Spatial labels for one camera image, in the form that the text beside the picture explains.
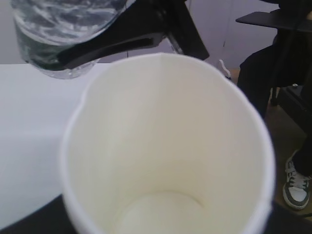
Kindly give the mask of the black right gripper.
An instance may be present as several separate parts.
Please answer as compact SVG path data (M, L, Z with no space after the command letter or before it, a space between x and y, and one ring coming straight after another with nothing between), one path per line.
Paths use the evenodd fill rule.
M183 0L136 0L114 25L121 42L104 43L99 36L57 55L65 69L132 50L150 49L167 39L173 50L200 60L210 55Z

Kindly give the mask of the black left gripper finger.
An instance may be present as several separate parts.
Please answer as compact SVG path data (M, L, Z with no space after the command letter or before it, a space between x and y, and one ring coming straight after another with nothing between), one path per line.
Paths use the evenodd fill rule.
M2 234L74 234L65 210L62 196L28 215L27 217L1 229Z

